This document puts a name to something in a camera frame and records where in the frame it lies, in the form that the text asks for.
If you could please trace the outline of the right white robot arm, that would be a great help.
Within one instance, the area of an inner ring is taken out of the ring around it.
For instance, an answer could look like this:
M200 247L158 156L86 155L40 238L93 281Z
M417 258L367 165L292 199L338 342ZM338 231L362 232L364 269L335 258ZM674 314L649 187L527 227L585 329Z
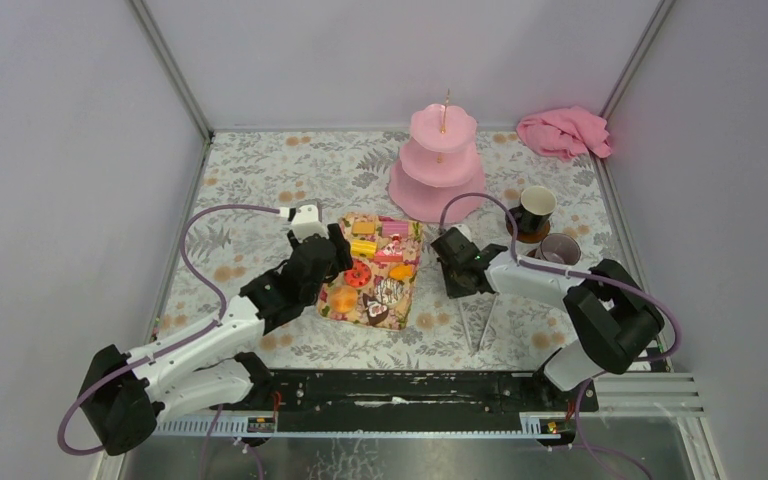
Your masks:
M533 396L543 410L561 410L573 388L601 372L625 373L664 327L661 312L614 260L589 270L565 268L499 244L478 248L455 227L431 247L453 299L516 295L566 312L576 338L538 370L543 378L535 382Z

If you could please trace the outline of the metal tongs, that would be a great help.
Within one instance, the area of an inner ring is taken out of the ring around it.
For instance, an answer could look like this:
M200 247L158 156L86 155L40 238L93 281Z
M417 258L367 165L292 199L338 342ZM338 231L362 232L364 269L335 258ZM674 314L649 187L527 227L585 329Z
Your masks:
M489 294L457 300L460 326L470 355L475 355L482 349L497 301L497 295Z

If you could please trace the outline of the black mug white inside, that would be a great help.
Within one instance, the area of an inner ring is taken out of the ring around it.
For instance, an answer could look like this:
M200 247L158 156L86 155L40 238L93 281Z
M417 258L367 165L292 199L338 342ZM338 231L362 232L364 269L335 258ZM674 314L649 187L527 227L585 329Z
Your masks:
M537 234L549 226L550 217L557 207L555 194L544 186L525 188L519 205L510 209L519 233Z

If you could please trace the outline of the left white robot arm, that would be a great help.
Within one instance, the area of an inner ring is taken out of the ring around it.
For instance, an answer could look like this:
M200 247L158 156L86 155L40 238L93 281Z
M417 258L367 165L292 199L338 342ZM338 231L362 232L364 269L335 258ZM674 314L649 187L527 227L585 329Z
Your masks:
M111 456L143 443L158 424L214 405L256 411L269 401L269 372L245 352L313 306L322 287L352 266L340 226L312 221L288 233L287 260L265 271L217 312L161 340L97 351L69 415L82 411ZM237 359L237 354L244 354Z

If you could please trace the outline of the chocolate cake piece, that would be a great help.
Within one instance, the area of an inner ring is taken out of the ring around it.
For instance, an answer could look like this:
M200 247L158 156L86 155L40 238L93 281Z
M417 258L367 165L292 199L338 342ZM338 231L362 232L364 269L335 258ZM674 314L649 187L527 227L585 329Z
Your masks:
M389 316L389 307L372 295L362 295L364 311L369 326L377 326Z

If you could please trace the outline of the floral dessert tray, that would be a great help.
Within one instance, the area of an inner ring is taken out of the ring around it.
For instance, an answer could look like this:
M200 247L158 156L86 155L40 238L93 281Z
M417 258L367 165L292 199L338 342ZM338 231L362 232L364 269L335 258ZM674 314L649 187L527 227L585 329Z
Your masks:
M351 227L352 227L352 224L356 221L374 221L376 223L376 232L373 235L361 235L361 236L353 235L351 233ZM404 237L382 236L381 223L383 221L409 222L410 233ZM386 245L392 238L400 239L404 247L404 259L402 262L380 263L380 262L376 262L374 258L373 259L358 258L358 257L353 257L350 254L353 260L359 259L366 262L369 265L369 267L372 270L371 281L363 288L357 289L359 292L358 302L357 302L356 308L353 311L349 312L348 314L337 314L333 312L329 307L328 297L329 297L329 294L335 288L339 286L347 285L343 277L343 274L345 271L342 272L334 281L322 287L322 290L320 291L320 294L319 294L318 303L316 304L319 315L325 319L330 319L337 322L346 322L356 326L386 329L386 330L392 330L392 331L400 331L404 329L407 324L409 312L410 312L413 297L414 297L415 286L417 283L418 270L420 266L421 252L422 252L422 246L423 246L423 225L420 222L414 221L414 220L399 219L399 218L392 218L392 217L382 216L382 215L355 213L355 212L350 212L343 215L339 219L339 225L344 233L344 237L349 242L349 244L350 244L350 241L354 239L375 241L377 243L377 248L379 250L384 245ZM402 281L405 284L404 297L396 305L392 305L392 306L387 305L389 307L389 316L387 317L386 320L384 320L382 323L380 323L377 326L369 326L367 324L368 320L363 307L362 295L366 293L368 295L372 295L375 297L376 284L380 280L387 278L389 271L393 267L401 264L409 264L414 267L413 276L409 279L406 279L405 281Z

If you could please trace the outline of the purple mug black handle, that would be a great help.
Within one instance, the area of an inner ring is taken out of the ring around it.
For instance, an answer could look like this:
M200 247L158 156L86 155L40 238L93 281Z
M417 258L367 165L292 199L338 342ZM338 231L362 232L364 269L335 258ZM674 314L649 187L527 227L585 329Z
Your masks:
M577 241L563 233L548 234L535 249L535 257L552 263L574 266L581 259Z

